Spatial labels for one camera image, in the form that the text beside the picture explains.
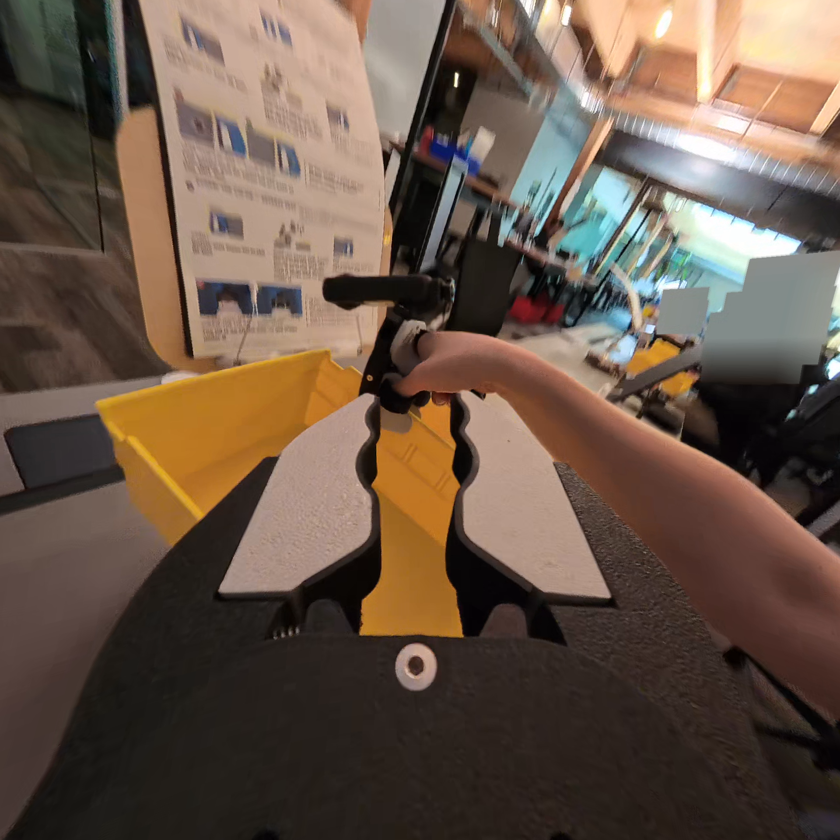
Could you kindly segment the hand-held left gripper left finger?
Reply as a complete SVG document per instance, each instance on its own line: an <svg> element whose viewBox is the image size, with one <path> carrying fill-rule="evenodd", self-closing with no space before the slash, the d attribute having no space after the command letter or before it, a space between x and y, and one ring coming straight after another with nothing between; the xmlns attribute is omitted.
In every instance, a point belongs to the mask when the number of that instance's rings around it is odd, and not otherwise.
<svg viewBox="0 0 840 840"><path fill-rule="evenodd" d="M277 601L295 624L334 603L353 634L382 573L377 397L360 395L307 427L280 453L217 595Z"/></svg>

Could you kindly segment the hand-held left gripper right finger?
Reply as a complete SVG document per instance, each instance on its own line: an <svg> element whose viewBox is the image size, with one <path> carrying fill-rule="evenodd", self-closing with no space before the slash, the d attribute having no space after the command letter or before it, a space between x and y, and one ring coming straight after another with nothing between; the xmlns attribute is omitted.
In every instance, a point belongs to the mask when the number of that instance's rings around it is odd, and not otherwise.
<svg viewBox="0 0 840 840"><path fill-rule="evenodd" d="M555 606L613 606L613 595L549 452L522 421L473 392L453 397L458 488L448 581L463 635L511 606L526 637L561 637Z"/></svg>

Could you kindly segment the yellow plastic bin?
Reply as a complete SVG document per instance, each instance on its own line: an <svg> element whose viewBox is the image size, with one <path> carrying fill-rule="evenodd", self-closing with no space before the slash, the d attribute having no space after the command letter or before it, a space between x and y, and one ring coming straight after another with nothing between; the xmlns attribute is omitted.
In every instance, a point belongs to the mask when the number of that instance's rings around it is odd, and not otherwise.
<svg viewBox="0 0 840 840"><path fill-rule="evenodd" d="M625 377L634 379L653 367L671 361L683 355L683 349L665 339L657 339L645 350L636 350L627 363ZM694 371L681 371L647 387L648 390L659 391L667 398L677 398L687 394L697 379Z"/></svg>
<svg viewBox="0 0 840 840"><path fill-rule="evenodd" d="M262 461L358 395L361 374L326 350L207 373L111 397L98 411L132 501L176 544ZM478 635L485 617L456 615L445 535L456 493L448 409L421 409L405 434L382 430L381 575L360 604L373 636Z"/></svg>

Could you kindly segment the person's right forearm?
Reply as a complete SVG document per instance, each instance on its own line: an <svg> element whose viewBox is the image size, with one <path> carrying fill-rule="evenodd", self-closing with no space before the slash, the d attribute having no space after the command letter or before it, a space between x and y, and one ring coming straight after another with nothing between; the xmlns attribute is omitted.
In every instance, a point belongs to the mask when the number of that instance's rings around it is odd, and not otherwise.
<svg viewBox="0 0 840 840"><path fill-rule="evenodd" d="M729 467L509 349L498 393L650 548L714 630L838 716L838 555Z"/></svg>

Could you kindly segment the person's right hand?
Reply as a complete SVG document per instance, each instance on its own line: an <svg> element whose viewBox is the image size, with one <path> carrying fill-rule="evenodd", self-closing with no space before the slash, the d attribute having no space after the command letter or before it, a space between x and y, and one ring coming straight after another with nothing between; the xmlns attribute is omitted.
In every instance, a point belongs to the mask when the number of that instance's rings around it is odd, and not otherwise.
<svg viewBox="0 0 840 840"><path fill-rule="evenodd" d="M422 332L409 349L416 363L392 389L404 397L429 394L436 405L462 392L497 392L521 357L508 343L470 332Z"/></svg>

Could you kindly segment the black office chair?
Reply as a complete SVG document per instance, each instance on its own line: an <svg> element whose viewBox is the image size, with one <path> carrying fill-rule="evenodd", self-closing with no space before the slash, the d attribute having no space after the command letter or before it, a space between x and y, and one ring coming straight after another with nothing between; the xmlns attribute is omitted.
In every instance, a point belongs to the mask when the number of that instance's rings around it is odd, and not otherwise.
<svg viewBox="0 0 840 840"><path fill-rule="evenodd" d="M819 385L699 384L688 404L682 443L767 490L793 467L809 500L795 515L813 530L838 506L838 378Z"/></svg>
<svg viewBox="0 0 840 840"><path fill-rule="evenodd" d="M477 238L467 239L455 283L447 331L495 338L508 313L511 284L522 254Z"/></svg>

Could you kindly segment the wooden standing desk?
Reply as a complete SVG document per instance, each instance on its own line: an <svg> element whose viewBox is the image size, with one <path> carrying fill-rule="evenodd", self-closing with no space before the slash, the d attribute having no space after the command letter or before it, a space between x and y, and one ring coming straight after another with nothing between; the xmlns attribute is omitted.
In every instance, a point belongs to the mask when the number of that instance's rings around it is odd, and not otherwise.
<svg viewBox="0 0 840 840"><path fill-rule="evenodd" d="M408 159L406 183L400 189L393 214L391 264L404 257L410 268L420 265L427 236L444 209L443 230L437 237L436 258L444 257L455 242L476 238L490 218L490 232L499 236L504 219L512 220L522 206L502 195L494 185L479 175L464 172L457 197L444 196L451 162L429 153L414 151Z"/></svg>

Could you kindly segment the red storage bin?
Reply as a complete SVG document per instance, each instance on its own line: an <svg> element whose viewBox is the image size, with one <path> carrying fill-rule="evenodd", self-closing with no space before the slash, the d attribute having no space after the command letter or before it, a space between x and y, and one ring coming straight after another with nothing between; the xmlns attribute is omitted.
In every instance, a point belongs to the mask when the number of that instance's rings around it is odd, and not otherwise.
<svg viewBox="0 0 840 840"><path fill-rule="evenodd" d="M565 309L564 303L553 301L547 295L537 297L523 295L514 299L508 315L513 321L524 325L555 326L561 322Z"/></svg>

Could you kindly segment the blue crate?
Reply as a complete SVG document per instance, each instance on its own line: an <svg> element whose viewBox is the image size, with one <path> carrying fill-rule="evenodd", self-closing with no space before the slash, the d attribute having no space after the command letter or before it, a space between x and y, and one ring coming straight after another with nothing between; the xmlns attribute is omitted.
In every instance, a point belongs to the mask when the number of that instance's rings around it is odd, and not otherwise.
<svg viewBox="0 0 840 840"><path fill-rule="evenodd" d="M434 126L428 124L418 142L417 151L445 163L454 158L467 161L473 143L474 136L470 132L455 136L452 133L438 132Z"/></svg>

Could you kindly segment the black framed glass panel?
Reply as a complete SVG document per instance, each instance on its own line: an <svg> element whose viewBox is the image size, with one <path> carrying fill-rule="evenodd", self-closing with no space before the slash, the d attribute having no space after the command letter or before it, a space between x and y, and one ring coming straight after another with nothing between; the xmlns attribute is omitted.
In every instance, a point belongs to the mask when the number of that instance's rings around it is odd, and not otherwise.
<svg viewBox="0 0 840 840"><path fill-rule="evenodd" d="M428 104L432 97L435 79L445 52L445 45L451 29L457 1L445 1L443 10L438 22L437 32L434 38L432 49L423 76L423 81L418 93L413 120L409 128L403 152L400 153L400 162L395 174L392 194L389 202L392 221L395 222L397 210L403 195L403 188L406 186L409 176L409 169L412 165L413 153L418 146L424 131L424 119Z"/></svg>

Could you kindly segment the black rectangular table pad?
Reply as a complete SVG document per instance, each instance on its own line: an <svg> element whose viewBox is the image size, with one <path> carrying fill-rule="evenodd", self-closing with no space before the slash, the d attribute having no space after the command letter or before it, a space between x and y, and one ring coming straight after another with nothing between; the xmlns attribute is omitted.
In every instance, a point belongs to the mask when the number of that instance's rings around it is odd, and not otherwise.
<svg viewBox="0 0 840 840"><path fill-rule="evenodd" d="M9 454L25 490L41 490L118 467L112 440L97 414L9 428Z"/></svg>

